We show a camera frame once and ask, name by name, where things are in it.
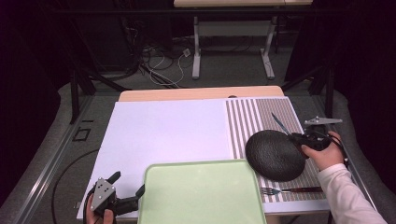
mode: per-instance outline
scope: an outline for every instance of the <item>human hand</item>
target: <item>human hand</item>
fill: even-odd
[[[338,133],[329,131],[329,135],[334,136],[334,140],[338,142],[336,138],[341,140],[341,137]],[[338,163],[344,163],[344,156],[341,149],[334,143],[331,142],[328,147],[321,151],[316,151],[308,146],[302,145],[301,150],[303,153],[312,158],[319,168],[320,171],[331,167]]]
[[[103,215],[103,218],[97,216],[93,211],[91,211],[90,207],[92,204],[93,194],[91,194],[90,198],[88,199],[87,203],[87,224],[112,224],[114,220],[113,211],[110,209],[106,209]]]

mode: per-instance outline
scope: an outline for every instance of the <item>white sleeve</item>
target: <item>white sleeve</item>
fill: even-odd
[[[329,202],[335,223],[387,223],[352,182],[344,164],[335,164],[318,173],[318,180]]]

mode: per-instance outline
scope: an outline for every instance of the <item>wooden table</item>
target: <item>wooden table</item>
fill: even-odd
[[[151,91],[124,91],[119,102],[161,101],[161,100],[198,100],[253,96],[283,96],[283,91],[278,86],[253,86],[253,87],[223,87],[223,88],[198,88],[174,89]]]

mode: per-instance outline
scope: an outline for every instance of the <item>metal fork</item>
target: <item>metal fork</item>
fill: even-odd
[[[296,188],[296,189],[274,189],[274,188],[260,188],[260,192],[266,195],[276,195],[282,193],[307,193],[307,192],[323,192],[321,187]]]

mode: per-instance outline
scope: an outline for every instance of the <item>striped panel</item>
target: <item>striped panel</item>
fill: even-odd
[[[274,121],[274,113],[291,133],[301,133],[303,129],[292,108],[289,98],[235,98],[225,102],[227,111],[230,146],[235,159],[245,158],[245,144],[249,137],[262,130],[283,132]],[[275,182],[257,175],[260,187],[299,188],[320,186],[317,179],[318,168],[311,159],[306,160],[304,172],[294,180]],[[323,193],[281,193],[274,196],[262,195],[265,203],[293,202],[325,199]]]

